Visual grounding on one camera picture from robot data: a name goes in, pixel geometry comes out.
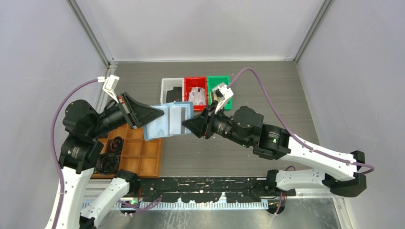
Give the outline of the blue card holder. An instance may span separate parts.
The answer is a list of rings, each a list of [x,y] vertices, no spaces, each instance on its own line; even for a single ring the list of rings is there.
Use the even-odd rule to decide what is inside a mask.
[[[192,118],[194,113],[192,102],[172,102],[152,107],[162,110],[164,115],[143,127],[146,141],[191,134],[182,122]]]

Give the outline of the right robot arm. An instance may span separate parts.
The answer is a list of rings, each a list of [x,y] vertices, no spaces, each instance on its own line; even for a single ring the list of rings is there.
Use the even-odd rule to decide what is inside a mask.
[[[268,160],[283,160],[309,166],[307,170],[269,170],[265,189],[271,196],[296,188],[326,189],[337,196],[353,198],[367,188],[366,175],[359,172],[364,152],[336,152],[305,141],[286,129],[265,124],[262,114],[242,106],[233,116],[216,111],[212,104],[182,125],[196,137],[209,139],[217,134],[238,145],[252,148],[253,154]]]

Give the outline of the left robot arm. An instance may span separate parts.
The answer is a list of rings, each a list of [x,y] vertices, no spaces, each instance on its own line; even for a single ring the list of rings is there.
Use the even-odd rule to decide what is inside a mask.
[[[138,175],[119,170],[110,185],[87,208],[82,208],[85,190],[104,148],[99,141],[109,132],[128,125],[137,129],[163,116],[164,112],[123,93],[98,113],[86,100],[70,103],[63,119],[68,132],[56,161],[59,192],[56,194],[48,229],[95,229],[124,196],[139,192]]]

